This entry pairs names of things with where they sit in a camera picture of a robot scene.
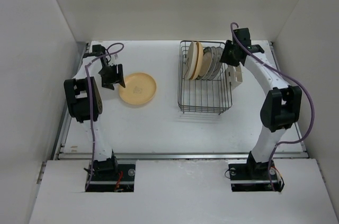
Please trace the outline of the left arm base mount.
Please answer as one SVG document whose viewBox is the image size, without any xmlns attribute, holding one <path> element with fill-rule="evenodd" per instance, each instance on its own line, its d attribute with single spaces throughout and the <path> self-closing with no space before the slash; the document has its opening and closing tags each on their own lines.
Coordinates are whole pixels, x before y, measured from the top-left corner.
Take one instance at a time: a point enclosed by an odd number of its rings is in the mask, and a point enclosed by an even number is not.
<svg viewBox="0 0 339 224">
<path fill-rule="evenodd" d="M 123 161 L 114 166 L 109 161 L 94 162 L 88 173 L 85 192 L 133 192 L 136 162 Z"/>
</svg>

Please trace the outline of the beige cutlery holder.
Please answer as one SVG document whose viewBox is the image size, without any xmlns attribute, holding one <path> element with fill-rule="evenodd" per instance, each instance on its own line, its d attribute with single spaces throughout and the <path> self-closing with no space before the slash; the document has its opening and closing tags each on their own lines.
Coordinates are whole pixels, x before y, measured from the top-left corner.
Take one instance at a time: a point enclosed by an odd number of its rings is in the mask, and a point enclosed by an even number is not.
<svg viewBox="0 0 339 224">
<path fill-rule="evenodd" d="M 229 84 L 232 91 L 243 82 L 241 65 L 237 67 L 228 65 L 225 75 L 227 78 L 227 83 Z"/>
</svg>

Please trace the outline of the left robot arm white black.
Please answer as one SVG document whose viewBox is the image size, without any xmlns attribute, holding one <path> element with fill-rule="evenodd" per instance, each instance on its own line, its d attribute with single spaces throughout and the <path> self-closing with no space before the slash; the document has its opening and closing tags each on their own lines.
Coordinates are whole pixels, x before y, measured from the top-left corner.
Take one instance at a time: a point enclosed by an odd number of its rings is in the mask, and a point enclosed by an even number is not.
<svg viewBox="0 0 339 224">
<path fill-rule="evenodd" d="M 65 97 L 70 116 L 80 123 L 92 144 L 91 164 L 86 171 L 89 180 L 114 180 L 123 176 L 119 169 L 114 151 L 100 129 L 100 115 L 103 113 L 103 102 L 97 86 L 95 75 L 101 78 L 101 86 L 114 90 L 119 84 L 125 88 L 123 65 L 110 64 L 111 56 L 124 49 L 124 44 L 115 52 L 100 44 L 92 46 L 92 51 L 83 55 L 82 64 L 77 74 L 64 81 Z"/>
</svg>

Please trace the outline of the grey rimmed plate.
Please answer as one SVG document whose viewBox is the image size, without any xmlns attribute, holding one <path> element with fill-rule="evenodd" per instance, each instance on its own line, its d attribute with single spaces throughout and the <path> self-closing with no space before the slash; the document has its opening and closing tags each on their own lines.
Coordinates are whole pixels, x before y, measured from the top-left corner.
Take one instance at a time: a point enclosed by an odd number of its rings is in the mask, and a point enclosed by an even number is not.
<svg viewBox="0 0 339 224">
<path fill-rule="evenodd" d="M 217 53 L 217 49 L 216 47 L 206 47 L 205 48 L 205 53 L 206 52 L 210 52 L 212 54 L 212 60 L 209 66 L 209 69 L 207 71 L 207 73 L 204 75 L 204 77 L 202 78 L 203 80 L 209 80 L 209 78 L 211 77 L 212 73 L 214 72 L 215 66 L 217 64 L 217 58 L 218 58 L 218 53 Z"/>
</svg>

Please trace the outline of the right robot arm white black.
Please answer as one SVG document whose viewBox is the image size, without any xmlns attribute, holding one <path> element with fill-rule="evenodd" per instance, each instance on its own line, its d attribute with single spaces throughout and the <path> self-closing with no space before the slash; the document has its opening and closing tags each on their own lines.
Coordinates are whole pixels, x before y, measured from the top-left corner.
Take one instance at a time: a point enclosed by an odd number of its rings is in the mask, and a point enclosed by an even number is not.
<svg viewBox="0 0 339 224">
<path fill-rule="evenodd" d="M 221 62 L 228 66 L 243 65 L 265 94 L 260 110 L 262 129 L 242 169 L 248 180 L 267 180 L 277 144 L 299 119 L 302 90 L 287 83 L 269 62 L 264 49 L 252 44 L 248 28 L 231 33 L 233 37 L 225 43 Z"/>
</svg>

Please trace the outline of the cream plate leftmost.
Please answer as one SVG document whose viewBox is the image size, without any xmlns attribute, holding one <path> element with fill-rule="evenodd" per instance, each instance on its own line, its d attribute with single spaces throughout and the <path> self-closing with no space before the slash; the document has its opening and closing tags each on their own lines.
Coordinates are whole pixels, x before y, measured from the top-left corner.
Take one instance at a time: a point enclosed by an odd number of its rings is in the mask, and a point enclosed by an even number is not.
<svg viewBox="0 0 339 224">
<path fill-rule="evenodd" d="M 199 51 L 198 43 L 192 41 L 189 45 L 189 49 L 186 55 L 186 68 L 184 72 L 184 78 L 186 80 L 194 79 L 198 73 L 198 60 L 199 60 Z"/>
</svg>

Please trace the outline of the yellow plate with drawing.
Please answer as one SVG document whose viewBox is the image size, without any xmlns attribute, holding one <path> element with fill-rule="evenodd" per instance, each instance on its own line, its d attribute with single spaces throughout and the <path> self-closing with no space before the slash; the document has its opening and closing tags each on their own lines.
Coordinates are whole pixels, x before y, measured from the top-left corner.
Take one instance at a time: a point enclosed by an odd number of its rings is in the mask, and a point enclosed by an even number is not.
<svg viewBox="0 0 339 224">
<path fill-rule="evenodd" d="M 124 83 L 125 87 L 119 86 L 119 96 L 130 105 L 147 104 L 157 91 L 156 81 L 146 73 L 132 73 L 125 76 Z"/>
</svg>

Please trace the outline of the aluminium rail side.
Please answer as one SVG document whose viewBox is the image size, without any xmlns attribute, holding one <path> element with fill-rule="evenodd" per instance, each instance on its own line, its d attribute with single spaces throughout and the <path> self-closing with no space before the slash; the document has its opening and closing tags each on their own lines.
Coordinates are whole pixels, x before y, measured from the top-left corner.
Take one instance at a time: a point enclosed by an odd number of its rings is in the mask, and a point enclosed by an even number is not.
<svg viewBox="0 0 339 224">
<path fill-rule="evenodd" d="M 279 125 L 287 122 L 283 127 L 286 127 L 287 131 L 293 130 L 297 137 L 292 139 L 290 132 L 287 132 L 289 140 L 283 138 L 279 143 L 285 142 L 287 145 L 301 144 L 302 136 L 297 124 L 297 118 L 299 118 L 300 113 L 297 109 L 301 105 L 301 88 L 299 86 L 288 85 L 287 88 L 280 89 L 280 92 L 282 104 L 280 108 L 273 107 L 274 119 Z"/>
</svg>

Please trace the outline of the grey patterned plate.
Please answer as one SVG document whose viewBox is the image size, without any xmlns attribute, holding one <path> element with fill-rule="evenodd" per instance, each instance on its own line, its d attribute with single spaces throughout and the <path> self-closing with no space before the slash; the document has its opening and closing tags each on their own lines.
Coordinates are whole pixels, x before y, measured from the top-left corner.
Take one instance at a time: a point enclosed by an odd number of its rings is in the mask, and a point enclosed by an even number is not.
<svg viewBox="0 0 339 224">
<path fill-rule="evenodd" d="M 212 52 L 211 47 L 204 48 L 202 66 L 201 66 L 200 72 L 198 74 L 197 80 L 202 80 L 202 79 L 206 78 L 206 76 L 207 76 L 207 74 L 210 70 L 212 61 L 213 61 L 213 52 Z"/>
</svg>

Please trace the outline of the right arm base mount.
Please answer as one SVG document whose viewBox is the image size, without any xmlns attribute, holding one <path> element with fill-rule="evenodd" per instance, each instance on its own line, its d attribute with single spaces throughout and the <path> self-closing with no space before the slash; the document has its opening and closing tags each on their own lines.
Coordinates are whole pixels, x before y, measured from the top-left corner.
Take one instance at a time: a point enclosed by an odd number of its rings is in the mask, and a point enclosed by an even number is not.
<svg viewBox="0 0 339 224">
<path fill-rule="evenodd" d="M 231 190 L 233 192 L 282 192 L 283 178 L 268 163 L 228 163 Z"/>
</svg>

